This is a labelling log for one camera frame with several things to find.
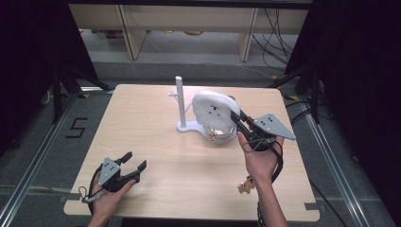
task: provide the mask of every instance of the hand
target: hand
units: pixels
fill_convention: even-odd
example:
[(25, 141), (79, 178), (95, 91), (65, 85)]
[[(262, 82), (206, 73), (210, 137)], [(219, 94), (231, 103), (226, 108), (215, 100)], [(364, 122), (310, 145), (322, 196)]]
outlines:
[[(246, 152), (253, 149), (248, 144), (248, 141), (242, 132), (239, 131), (236, 135), (238, 137), (239, 145), (244, 150), (245, 164), (248, 173), (251, 175), (256, 187), (261, 183), (271, 184), (271, 177), (277, 167), (277, 157), (275, 154), (271, 150)], [(284, 138), (276, 136), (276, 142), (283, 146)], [(278, 144), (274, 143), (272, 147), (282, 154), (283, 151)]]
[[(92, 189), (92, 195), (101, 189), (101, 187), (98, 186), (99, 178), (100, 172), (96, 174)], [(135, 180), (131, 180), (116, 192), (107, 192), (104, 189), (98, 192), (100, 194), (106, 194), (104, 194), (98, 200), (94, 201), (94, 213), (88, 227), (106, 226), (107, 222), (117, 209), (118, 204), (121, 202), (121, 199), (128, 191), (130, 191), (134, 184)]]

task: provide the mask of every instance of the white vertical post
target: white vertical post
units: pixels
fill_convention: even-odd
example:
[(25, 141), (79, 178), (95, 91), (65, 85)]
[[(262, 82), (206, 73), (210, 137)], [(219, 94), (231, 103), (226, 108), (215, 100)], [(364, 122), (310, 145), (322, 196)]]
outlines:
[(179, 76), (176, 77), (177, 95), (178, 95), (178, 108), (180, 109), (181, 128), (186, 127), (185, 122), (185, 109), (183, 104), (183, 79)]

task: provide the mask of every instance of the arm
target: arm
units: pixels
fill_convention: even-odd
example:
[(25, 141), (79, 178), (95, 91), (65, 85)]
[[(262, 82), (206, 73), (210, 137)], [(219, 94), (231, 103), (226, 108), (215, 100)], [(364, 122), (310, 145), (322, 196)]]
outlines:
[[(94, 186), (92, 193), (95, 193), (99, 189), (101, 189), (97, 183), (99, 181), (100, 172), (96, 175), (94, 180)], [(130, 189), (135, 184), (135, 180), (132, 180), (126, 183), (119, 191), (117, 192), (107, 192), (98, 200), (94, 201), (94, 214), (92, 215), (92, 219), (88, 224), (88, 227), (105, 227), (107, 226), (107, 222), (114, 214), (117, 209), (118, 204), (121, 202), (121, 199), (124, 195), (130, 191)]]
[[(241, 133), (237, 133), (239, 145), (245, 151), (250, 151), (247, 139)], [(283, 145), (284, 138), (277, 136), (276, 141)], [(274, 144), (274, 149), (282, 152), (279, 145)], [(277, 166), (277, 158), (271, 151), (253, 151), (244, 152), (245, 164), (249, 174), (255, 184), (259, 196), (260, 209), (263, 221), (266, 226), (288, 226), (286, 217), (281, 210), (280, 204), (276, 198), (271, 185), (271, 176)]]

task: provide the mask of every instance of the brown keychain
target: brown keychain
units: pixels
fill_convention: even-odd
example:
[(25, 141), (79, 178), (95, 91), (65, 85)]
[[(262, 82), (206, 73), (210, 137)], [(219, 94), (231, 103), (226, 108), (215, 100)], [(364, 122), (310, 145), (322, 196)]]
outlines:
[(247, 180), (243, 183), (238, 185), (239, 193), (247, 192), (248, 194), (251, 193), (251, 189), (254, 189), (254, 183), (251, 176), (247, 177)]

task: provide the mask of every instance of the wooden table top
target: wooden table top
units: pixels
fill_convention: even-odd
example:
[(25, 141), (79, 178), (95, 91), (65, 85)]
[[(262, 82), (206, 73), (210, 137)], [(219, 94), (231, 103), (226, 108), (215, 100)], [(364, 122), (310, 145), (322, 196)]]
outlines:
[[(242, 111), (253, 117), (270, 112), (291, 131), (281, 94), (276, 89), (184, 86), (187, 106), (197, 91), (234, 96)], [(237, 139), (213, 143), (195, 132), (180, 133), (177, 101), (168, 96), (176, 86), (118, 85), (103, 115), (71, 193), (89, 182), (105, 157), (133, 156), (121, 166), (121, 174), (136, 170), (144, 160), (148, 167), (141, 182), (125, 196), (116, 216), (126, 218), (190, 218), (217, 220), (257, 219), (255, 190), (240, 194), (237, 185), (248, 176)], [(186, 120), (194, 120), (192, 108)], [(316, 221), (315, 203), (296, 141), (284, 143), (284, 168), (273, 184), (287, 220)], [(67, 215), (90, 215), (87, 204), (69, 200)]]

